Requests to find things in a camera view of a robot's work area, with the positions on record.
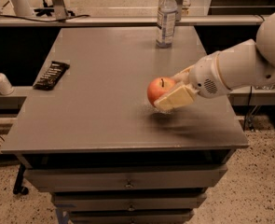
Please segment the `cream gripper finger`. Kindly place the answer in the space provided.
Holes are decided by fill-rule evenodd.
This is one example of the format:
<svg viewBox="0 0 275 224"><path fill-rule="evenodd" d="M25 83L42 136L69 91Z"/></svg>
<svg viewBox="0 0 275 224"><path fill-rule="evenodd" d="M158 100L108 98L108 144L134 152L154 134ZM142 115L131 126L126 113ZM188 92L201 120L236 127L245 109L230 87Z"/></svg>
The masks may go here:
<svg viewBox="0 0 275 224"><path fill-rule="evenodd" d="M176 82L184 82L187 84L189 82L189 73L193 69L193 65L187 67L186 69L180 71L179 73L172 76L172 79Z"/></svg>
<svg viewBox="0 0 275 224"><path fill-rule="evenodd" d="M191 85L178 84L171 88L168 92L160 96L154 106L160 111L169 111L178 107L192 104L198 91Z"/></svg>

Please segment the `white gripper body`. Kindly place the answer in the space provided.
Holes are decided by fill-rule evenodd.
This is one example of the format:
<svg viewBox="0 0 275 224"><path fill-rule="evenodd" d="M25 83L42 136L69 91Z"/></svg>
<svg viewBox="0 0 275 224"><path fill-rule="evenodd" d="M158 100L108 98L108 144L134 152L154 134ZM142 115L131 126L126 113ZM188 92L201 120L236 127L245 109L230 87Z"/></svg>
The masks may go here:
<svg viewBox="0 0 275 224"><path fill-rule="evenodd" d="M217 51L201 58L189 72L190 83L202 97L214 98L231 92L220 75L219 54Z"/></svg>

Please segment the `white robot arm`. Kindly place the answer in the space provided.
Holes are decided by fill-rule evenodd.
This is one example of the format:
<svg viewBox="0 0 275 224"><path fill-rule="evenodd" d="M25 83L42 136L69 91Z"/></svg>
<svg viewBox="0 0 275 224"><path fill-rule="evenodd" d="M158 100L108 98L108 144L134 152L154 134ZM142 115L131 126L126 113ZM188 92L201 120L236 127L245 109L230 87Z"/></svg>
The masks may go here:
<svg viewBox="0 0 275 224"><path fill-rule="evenodd" d="M256 39L207 55L173 79L175 85L154 101L160 111L190 105L197 96L214 98L246 86L275 85L275 13L259 26Z"/></svg>

